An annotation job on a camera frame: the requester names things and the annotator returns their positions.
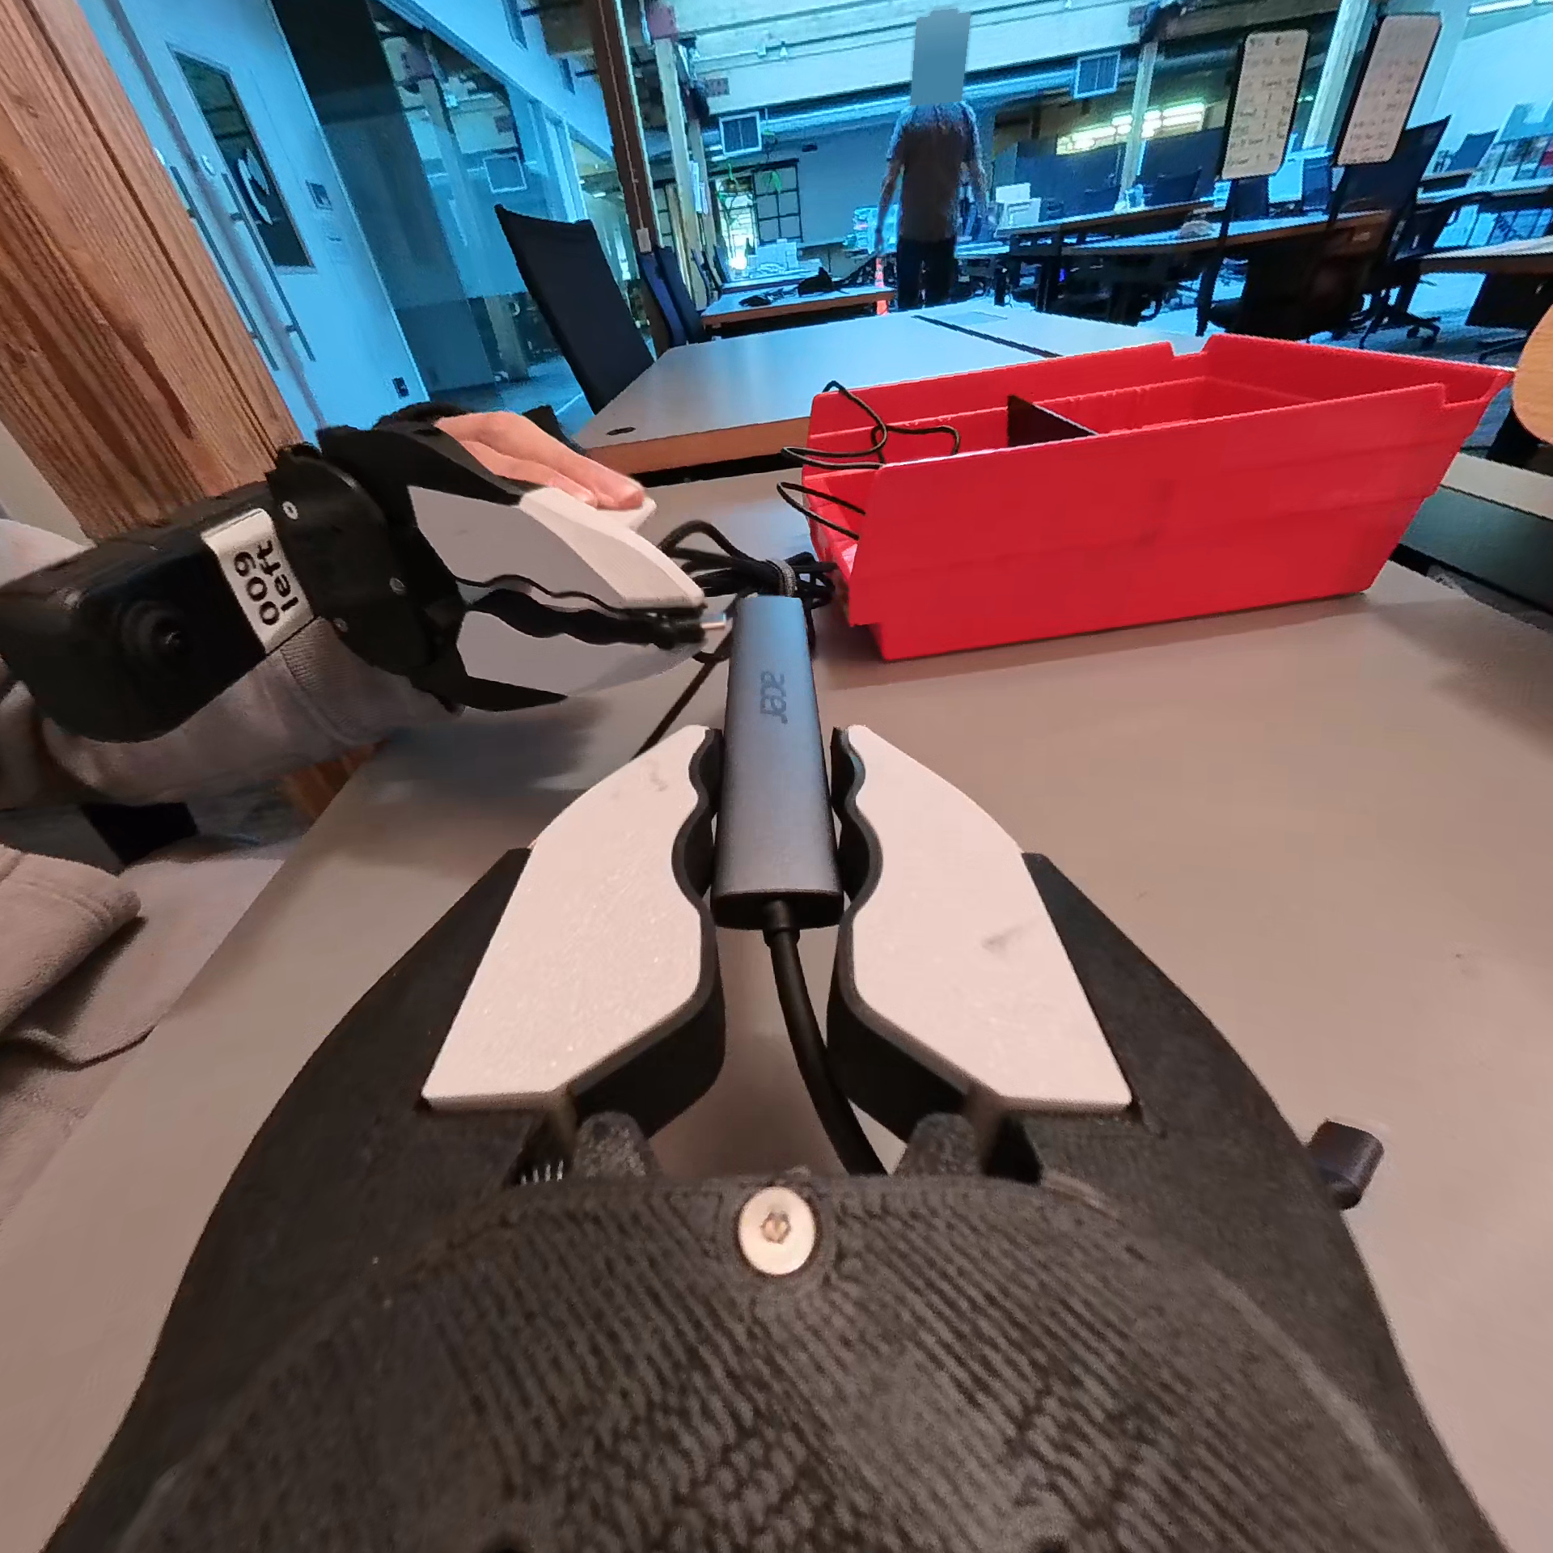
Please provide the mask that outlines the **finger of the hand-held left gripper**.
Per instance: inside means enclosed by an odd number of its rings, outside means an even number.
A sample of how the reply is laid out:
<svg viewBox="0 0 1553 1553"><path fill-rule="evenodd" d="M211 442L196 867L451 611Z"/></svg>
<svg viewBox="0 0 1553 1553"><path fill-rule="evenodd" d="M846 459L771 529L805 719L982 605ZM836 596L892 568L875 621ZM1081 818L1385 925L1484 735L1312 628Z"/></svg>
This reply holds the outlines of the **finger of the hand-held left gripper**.
<svg viewBox="0 0 1553 1553"><path fill-rule="evenodd" d="M528 708L634 687L713 650L702 611L561 611L532 596L488 596L464 611L451 696L466 708Z"/></svg>
<svg viewBox="0 0 1553 1553"><path fill-rule="evenodd" d="M413 488L454 604L505 628L704 628L704 592L619 514L532 488L515 502Z"/></svg>

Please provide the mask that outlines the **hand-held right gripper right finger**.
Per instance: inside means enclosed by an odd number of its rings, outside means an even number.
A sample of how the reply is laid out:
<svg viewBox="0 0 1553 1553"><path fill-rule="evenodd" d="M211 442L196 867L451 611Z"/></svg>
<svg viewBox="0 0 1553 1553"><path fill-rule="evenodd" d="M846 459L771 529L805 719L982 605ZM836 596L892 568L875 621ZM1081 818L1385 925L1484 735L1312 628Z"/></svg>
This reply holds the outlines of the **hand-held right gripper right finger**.
<svg viewBox="0 0 1553 1553"><path fill-rule="evenodd" d="M842 920L826 1060L892 1139L958 1112L1119 1119L1133 1085L1013 836L873 735L833 735Z"/></svg>

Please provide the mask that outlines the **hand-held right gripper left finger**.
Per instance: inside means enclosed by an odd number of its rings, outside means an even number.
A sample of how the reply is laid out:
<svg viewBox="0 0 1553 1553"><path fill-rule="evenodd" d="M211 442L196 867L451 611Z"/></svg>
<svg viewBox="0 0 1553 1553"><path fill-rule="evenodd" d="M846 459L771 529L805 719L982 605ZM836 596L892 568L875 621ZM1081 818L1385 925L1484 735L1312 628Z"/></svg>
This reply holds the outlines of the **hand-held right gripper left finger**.
<svg viewBox="0 0 1553 1553"><path fill-rule="evenodd" d="M622 1112L663 1132L725 1062L707 920L719 735L676 728L528 848L422 1078L435 1112Z"/></svg>

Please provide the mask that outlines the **dark grey usb hub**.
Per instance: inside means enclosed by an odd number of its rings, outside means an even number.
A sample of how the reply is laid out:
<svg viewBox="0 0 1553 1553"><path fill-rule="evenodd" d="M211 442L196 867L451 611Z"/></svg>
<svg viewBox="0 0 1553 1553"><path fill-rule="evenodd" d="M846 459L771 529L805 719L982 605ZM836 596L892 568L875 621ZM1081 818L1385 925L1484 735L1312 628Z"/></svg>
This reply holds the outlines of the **dark grey usb hub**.
<svg viewBox="0 0 1553 1553"><path fill-rule="evenodd" d="M707 917L735 930L833 926L842 885L805 604L742 599L729 641Z"/></svg>

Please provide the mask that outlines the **black usb plug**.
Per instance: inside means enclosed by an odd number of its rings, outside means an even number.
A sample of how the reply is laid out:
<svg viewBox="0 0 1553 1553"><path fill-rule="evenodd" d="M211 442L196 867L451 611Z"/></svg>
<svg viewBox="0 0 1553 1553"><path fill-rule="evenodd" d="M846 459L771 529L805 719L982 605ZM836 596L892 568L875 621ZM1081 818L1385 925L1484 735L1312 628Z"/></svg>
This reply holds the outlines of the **black usb plug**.
<svg viewBox="0 0 1553 1553"><path fill-rule="evenodd" d="M1312 1156L1312 1168L1320 1173L1329 1206L1339 1214L1352 1214L1366 1198L1366 1188L1385 1156L1385 1144L1366 1130L1356 1130L1348 1122L1327 1119L1307 1139L1307 1156Z"/></svg>

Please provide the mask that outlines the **pale neighbouring desk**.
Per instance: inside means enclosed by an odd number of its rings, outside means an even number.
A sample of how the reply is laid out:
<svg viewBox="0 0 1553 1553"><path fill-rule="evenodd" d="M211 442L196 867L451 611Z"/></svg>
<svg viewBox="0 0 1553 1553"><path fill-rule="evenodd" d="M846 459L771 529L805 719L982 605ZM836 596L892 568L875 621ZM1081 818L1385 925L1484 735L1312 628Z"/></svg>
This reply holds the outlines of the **pale neighbouring desk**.
<svg viewBox="0 0 1553 1553"><path fill-rule="evenodd" d="M1204 346L1174 320L1164 329L1112 325L989 303L676 346L591 418L573 442L627 477L750 464L805 436L813 397L826 381L863 394L1154 343L1176 353Z"/></svg>

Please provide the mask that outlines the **person's left hand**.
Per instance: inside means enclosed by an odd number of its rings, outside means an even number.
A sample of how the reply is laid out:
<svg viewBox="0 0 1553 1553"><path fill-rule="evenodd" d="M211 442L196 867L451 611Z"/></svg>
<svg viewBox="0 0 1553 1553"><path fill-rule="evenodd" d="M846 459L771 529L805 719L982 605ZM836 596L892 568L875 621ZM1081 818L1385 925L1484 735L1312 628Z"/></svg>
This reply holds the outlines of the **person's left hand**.
<svg viewBox="0 0 1553 1553"><path fill-rule="evenodd" d="M544 432L517 413L459 413L438 418L435 430L459 442L488 472L533 488L565 490L570 498L598 510L634 510L647 502L647 488L570 446Z"/></svg>

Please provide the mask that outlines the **black office chair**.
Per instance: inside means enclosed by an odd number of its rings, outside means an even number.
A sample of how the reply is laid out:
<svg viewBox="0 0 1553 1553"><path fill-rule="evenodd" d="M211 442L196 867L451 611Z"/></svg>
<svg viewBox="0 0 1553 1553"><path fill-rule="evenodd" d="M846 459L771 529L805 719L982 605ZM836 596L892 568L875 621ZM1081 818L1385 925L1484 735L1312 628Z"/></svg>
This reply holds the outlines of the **black office chair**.
<svg viewBox="0 0 1553 1553"><path fill-rule="evenodd" d="M1376 214L1380 222L1361 230L1376 241L1356 247L1356 261L1333 270L1333 303L1315 325L1320 332L1370 343L1384 329L1406 329L1411 343L1439 343L1443 325L1411 313L1411 298L1421 282L1421 259L1450 222L1444 205L1418 205L1444 127L1450 121L1411 127L1385 162L1341 170L1333 214Z"/></svg>
<svg viewBox="0 0 1553 1553"><path fill-rule="evenodd" d="M651 373L652 353L612 282L598 230L591 222L528 218L505 205L494 205L494 222L591 413L606 413Z"/></svg>

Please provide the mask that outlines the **wooden pillar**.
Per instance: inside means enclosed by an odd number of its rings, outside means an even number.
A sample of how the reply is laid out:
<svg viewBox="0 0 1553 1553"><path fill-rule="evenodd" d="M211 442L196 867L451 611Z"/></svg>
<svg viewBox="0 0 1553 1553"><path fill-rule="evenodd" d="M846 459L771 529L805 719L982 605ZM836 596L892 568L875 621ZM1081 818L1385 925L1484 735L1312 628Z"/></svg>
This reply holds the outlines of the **wooden pillar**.
<svg viewBox="0 0 1553 1553"><path fill-rule="evenodd" d="M0 413L85 539L302 442L79 4L0 8Z"/></svg>

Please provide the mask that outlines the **glass door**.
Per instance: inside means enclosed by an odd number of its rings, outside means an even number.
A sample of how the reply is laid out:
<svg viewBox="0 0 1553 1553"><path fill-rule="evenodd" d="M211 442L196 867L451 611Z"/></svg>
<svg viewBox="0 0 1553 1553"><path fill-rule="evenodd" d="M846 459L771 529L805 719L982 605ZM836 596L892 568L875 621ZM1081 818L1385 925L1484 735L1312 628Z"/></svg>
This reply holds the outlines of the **glass door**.
<svg viewBox="0 0 1553 1553"><path fill-rule="evenodd" d="M282 180L256 138L256 127L236 96L236 82L229 67L207 57L192 57L185 49L175 49L170 57L221 156L221 188L233 197L236 226L248 236L255 249L262 253L269 284L282 303L284 332L294 336L294 346L302 346L302 356L317 365L311 343L302 329L288 294L288 279L311 275L317 266L302 240L294 205L284 201Z"/></svg>

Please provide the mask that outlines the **red plastic bin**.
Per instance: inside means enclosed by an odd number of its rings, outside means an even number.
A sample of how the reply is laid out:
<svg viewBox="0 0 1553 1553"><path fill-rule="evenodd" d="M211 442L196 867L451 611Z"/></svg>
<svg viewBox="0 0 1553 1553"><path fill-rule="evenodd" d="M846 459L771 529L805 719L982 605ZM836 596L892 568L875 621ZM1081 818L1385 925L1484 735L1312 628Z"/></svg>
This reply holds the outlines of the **red plastic bin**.
<svg viewBox="0 0 1553 1553"><path fill-rule="evenodd" d="M1510 373L1211 336L842 389L793 498L882 662L1366 596Z"/></svg>

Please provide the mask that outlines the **person's grey clothing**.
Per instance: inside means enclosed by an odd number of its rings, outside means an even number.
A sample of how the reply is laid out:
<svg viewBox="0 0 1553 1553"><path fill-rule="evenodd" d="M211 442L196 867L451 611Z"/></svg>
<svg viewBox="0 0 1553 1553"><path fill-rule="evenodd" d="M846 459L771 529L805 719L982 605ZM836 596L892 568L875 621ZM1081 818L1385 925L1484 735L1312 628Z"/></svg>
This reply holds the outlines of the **person's grey clothing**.
<svg viewBox="0 0 1553 1553"><path fill-rule="evenodd" d="M148 994L121 937L144 926L140 896L85 863L0 859L0 1031L9 1046L62 1070L117 1060L148 1040Z"/></svg>

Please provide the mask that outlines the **white note sheet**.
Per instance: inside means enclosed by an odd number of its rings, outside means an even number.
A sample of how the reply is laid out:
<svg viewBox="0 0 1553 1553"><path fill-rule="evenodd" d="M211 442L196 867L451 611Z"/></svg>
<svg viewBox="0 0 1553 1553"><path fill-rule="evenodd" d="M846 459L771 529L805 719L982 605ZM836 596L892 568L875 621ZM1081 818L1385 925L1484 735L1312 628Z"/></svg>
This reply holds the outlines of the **white note sheet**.
<svg viewBox="0 0 1553 1553"><path fill-rule="evenodd" d="M1286 158L1312 31L1248 31L1236 57L1215 184L1270 180Z"/></svg>
<svg viewBox="0 0 1553 1553"><path fill-rule="evenodd" d="M1439 36L1439 14L1389 14L1370 30L1329 166L1384 166L1394 158Z"/></svg>

